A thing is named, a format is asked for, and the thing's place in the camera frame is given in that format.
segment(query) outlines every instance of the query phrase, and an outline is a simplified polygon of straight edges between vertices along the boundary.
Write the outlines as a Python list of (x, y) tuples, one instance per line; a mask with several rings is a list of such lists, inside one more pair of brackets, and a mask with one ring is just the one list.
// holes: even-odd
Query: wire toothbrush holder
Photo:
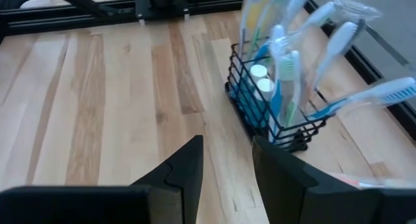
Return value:
[[(227, 96), (234, 106), (248, 137), (252, 139), (254, 136), (262, 136), (275, 146), (291, 153), (307, 150), (307, 143), (312, 140), (312, 136), (319, 133), (319, 129), (326, 125), (326, 120), (331, 116), (311, 120), (301, 111), (304, 118), (301, 121), (302, 123), (284, 127), (280, 123), (279, 118), (271, 114), (272, 109), (270, 103), (261, 93), (260, 89), (256, 85), (253, 85), (255, 81), (249, 75), (247, 68), (249, 63), (253, 64), (254, 62), (271, 58), (265, 56), (263, 58), (243, 61), (239, 57), (236, 48), (238, 48), (238, 44), (231, 46), (231, 64), (227, 77), (228, 82), (226, 82), (225, 88)], [(256, 92), (246, 92), (249, 89), (255, 90)], [(315, 90), (315, 92), (317, 99), (327, 105), (328, 102), (325, 97), (318, 90)], [(309, 100), (309, 105), (314, 110), (317, 110), (314, 102)], [(272, 131), (270, 122), (277, 126), (276, 131)]]

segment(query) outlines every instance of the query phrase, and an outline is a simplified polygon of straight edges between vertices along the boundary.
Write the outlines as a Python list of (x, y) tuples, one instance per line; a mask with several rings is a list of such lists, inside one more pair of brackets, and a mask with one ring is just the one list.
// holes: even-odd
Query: wooden surface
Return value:
[[(129, 184), (202, 134), (198, 223), (267, 223), (250, 142), (224, 92), (240, 19), (224, 12), (5, 38), (0, 188)], [(309, 63), (327, 41), (321, 31), (308, 38)], [(340, 59), (320, 89), (335, 99), (364, 87)], [(384, 110), (332, 118), (296, 155), (328, 172), (416, 179), (416, 148)]]

